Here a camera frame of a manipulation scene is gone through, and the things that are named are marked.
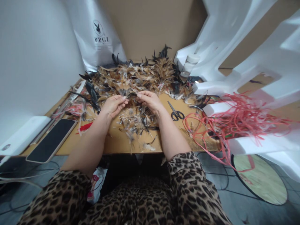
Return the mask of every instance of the gray floor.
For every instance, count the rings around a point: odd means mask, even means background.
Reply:
[[[211,180],[216,188],[219,190],[219,196],[222,202],[223,209],[234,225],[243,224],[299,224],[300,219],[300,183],[297,183],[286,176],[286,174],[275,164],[270,165],[277,170],[278,174],[282,176],[284,183],[288,189],[289,201],[283,206],[275,206],[266,202],[255,199],[235,176],[233,169],[224,168],[218,162],[212,160],[209,155],[201,153],[198,155],[202,162],[203,168],[207,174],[207,178]],[[56,156],[52,161],[57,162],[62,166],[67,157]],[[26,162],[22,164],[21,175],[25,175],[33,169],[37,164]],[[28,173],[27,176],[33,176],[48,172],[47,169],[54,169],[57,166],[54,163],[47,163],[39,166],[37,169],[43,171],[35,171]],[[49,179],[57,172],[53,170],[45,175],[31,178],[30,180],[42,186],[45,186]],[[3,212],[10,210],[11,207],[16,208],[21,205],[30,203],[32,199],[39,193],[39,189],[28,184],[19,184],[11,191],[0,197],[0,224],[14,225],[22,215],[22,212],[8,212],[1,215]],[[250,197],[242,196],[233,192],[241,193]]]

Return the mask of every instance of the white bottle cap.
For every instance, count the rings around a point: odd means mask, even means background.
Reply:
[[[200,56],[196,54],[188,54],[187,61],[190,63],[198,63],[200,60]]]

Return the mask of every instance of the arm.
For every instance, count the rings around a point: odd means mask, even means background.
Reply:
[[[206,179],[199,159],[191,152],[157,95],[142,91],[137,96],[158,116],[163,153],[169,162],[170,184],[177,200],[176,224],[231,224],[216,187]]]
[[[162,150],[166,159],[170,161],[179,153],[192,151],[158,96],[150,91],[139,92],[137,96],[140,98],[139,102],[148,106],[158,117],[159,130],[162,138]]]
[[[112,119],[128,104],[121,95],[108,98],[88,131],[82,136],[78,145],[73,149],[61,170],[79,170],[93,176],[104,149],[104,141]]]
[[[102,110],[61,170],[30,203],[18,224],[73,224],[80,219],[91,190],[91,177],[104,148],[111,120],[128,101],[120,95],[108,98]]]

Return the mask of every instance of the white wall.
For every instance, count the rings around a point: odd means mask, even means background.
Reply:
[[[0,1],[0,145],[44,115],[84,71],[60,0]]]

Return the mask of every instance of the woman's left hand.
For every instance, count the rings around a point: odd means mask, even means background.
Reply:
[[[128,99],[122,95],[109,97],[104,103],[100,114],[114,118],[128,104]]]

